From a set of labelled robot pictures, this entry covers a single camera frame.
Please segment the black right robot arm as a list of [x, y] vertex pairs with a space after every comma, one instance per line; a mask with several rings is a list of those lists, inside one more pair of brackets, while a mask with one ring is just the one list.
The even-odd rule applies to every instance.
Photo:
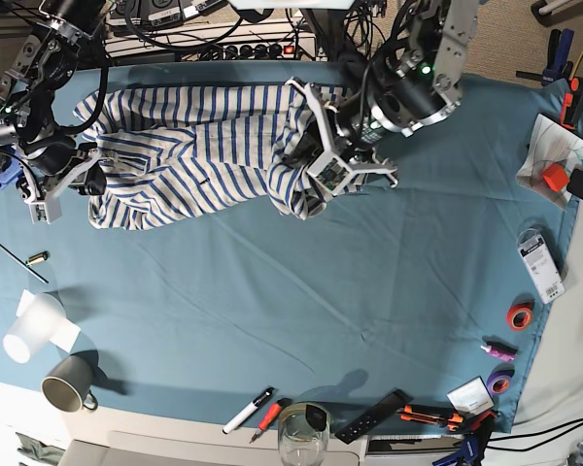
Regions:
[[99, 32], [113, 6], [111, 1], [42, 2], [44, 21], [33, 26], [0, 79], [0, 187], [15, 185], [33, 222], [60, 218], [59, 197], [67, 189], [88, 196], [105, 191], [100, 150], [76, 138], [102, 114], [109, 68], [101, 69], [93, 111], [82, 123], [59, 124], [52, 103], [77, 71], [82, 46], [105, 54]]

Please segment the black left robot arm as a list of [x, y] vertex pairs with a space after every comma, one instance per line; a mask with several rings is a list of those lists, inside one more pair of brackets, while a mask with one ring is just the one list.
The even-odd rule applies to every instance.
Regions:
[[409, 137], [436, 124], [461, 104], [459, 81], [478, 7], [466, 0], [405, 2], [391, 36], [365, 64], [359, 90], [338, 103], [329, 104], [313, 83], [291, 79], [312, 115], [284, 164], [305, 169], [331, 195], [368, 175], [397, 186], [397, 168], [377, 146], [391, 133]]

